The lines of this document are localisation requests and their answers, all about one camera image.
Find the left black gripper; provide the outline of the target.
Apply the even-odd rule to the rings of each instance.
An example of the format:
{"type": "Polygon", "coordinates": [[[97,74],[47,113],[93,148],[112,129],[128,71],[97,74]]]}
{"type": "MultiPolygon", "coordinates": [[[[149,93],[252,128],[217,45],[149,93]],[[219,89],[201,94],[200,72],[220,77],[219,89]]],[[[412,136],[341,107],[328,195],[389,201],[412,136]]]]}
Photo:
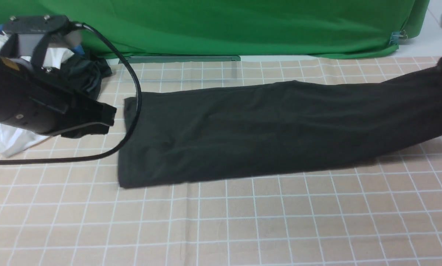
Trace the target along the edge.
{"type": "Polygon", "coordinates": [[[63,72],[45,68],[50,37],[13,34],[0,50],[0,123],[40,135],[78,139],[108,134],[117,109],[73,88],[63,72]]]}

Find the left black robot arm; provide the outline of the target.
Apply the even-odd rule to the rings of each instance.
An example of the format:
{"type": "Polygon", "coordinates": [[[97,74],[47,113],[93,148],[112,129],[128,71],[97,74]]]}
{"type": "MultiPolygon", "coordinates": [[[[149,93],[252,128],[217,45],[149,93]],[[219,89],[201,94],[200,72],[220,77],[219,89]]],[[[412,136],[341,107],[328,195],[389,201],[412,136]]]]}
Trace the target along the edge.
{"type": "Polygon", "coordinates": [[[21,35],[0,52],[0,123],[44,136],[107,134],[117,109],[75,89],[56,68],[45,68],[50,35],[31,37],[31,61],[19,57],[21,35]]]}

